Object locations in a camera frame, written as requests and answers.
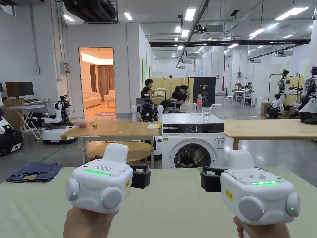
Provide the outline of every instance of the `beige sofa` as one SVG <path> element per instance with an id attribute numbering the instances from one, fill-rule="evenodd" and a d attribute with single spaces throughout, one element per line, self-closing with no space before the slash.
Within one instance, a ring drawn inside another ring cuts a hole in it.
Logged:
<path id="1" fill-rule="evenodd" d="M 101 104 L 101 94 L 95 92 L 84 92 L 85 107 L 91 108 Z"/>

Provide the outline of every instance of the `person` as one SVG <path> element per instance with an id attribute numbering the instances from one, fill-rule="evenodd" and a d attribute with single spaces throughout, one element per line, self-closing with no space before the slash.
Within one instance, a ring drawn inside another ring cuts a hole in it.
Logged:
<path id="1" fill-rule="evenodd" d="M 152 90 L 151 87 L 153 85 L 153 80 L 148 78 L 147 80 L 145 80 L 145 87 L 142 89 L 141 91 L 141 97 L 145 97 L 145 94 L 149 94 L 150 97 L 152 96 Z"/>
<path id="2" fill-rule="evenodd" d="M 162 102 L 161 102 L 161 105 L 164 107 L 164 109 L 165 108 L 167 108 L 167 107 L 174 107 L 174 104 L 173 103 L 171 103 L 171 102 L 176 102 L 177 104 L 176 104 L 176 107 L 177 108 L 180 108 L 180 106 L 186 101 L 186 99 L 187 99 L 187 94 L 186 94 L 186 91 L 187 91 L 187 89 L 188 89 L 188 86 L 187 85 L 185 85 L 185 84 L 183 84 L 183 85 L 181 85 L 180 86 L 180 93 L 179 93 L 179 95 L 178 95 L 178 98 L 177 99 L 174 99 L 174 98 L 172 98 L 171 100 L 163 100 Z"/>
<path id="3" fill-rule="evenodd" d="M 171 98 L 178 99 L 179 94 L 180 94 L 180 86 L 176 86 L 174 92 L 172 93 Z"/>
<path id="4" fill-rule="evenodd" d="M 64 238 L 107 238 L 114 214 L 101 214 L 81 208 L 72 208 L 67 212 L 64 224 Z M 244 238 L 243 229 L 250 238 L 291 238 L 286 224 L 251 226 L 237 217 L 238 236 Z"/>

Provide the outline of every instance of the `yellow label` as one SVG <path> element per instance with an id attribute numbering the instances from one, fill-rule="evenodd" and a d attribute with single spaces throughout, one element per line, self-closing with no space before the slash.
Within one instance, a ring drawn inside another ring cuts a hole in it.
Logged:
<path id="1" fill-rule="evenodd" d="M 226 189 L 226 195 L 231 201 L 233 201 L 233 194 L 228 189 Z"/>
<path id="2" fill-rule="evenodd" d="M 129 187 L 129 183 L 130 183 L 130 180 L 128 180 L 128 182 L 126 183 L 126 188 L 125 188 L 125 190 Z"/>

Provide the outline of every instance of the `glass of water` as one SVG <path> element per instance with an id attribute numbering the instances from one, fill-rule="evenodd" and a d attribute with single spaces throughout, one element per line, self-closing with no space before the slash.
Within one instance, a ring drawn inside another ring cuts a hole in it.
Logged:
<path id="1" fill-rule="evenodd" d="M 208 121 L 210 119 L 211 107 L 203 108 L 203 119 L 204 121 Z"/>

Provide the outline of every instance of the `hand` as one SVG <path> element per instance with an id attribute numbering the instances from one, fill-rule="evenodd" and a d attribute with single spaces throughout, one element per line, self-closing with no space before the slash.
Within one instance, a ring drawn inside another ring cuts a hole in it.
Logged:
<path id="1" fill-rule="evenodd" d="M 72 208 L 67 212 L 64 238 L 107 238 L 114 214 Z"/>
<path id="2" fill-rule="evenodd" d="M 243 230 L 248 233 L 250 238 L 291 238 L 286 224 L 252 226 L 243 223 L 237 217 L 234 217 L 233 222 L 237 225 L 240 238 L 244 238 Z"/>

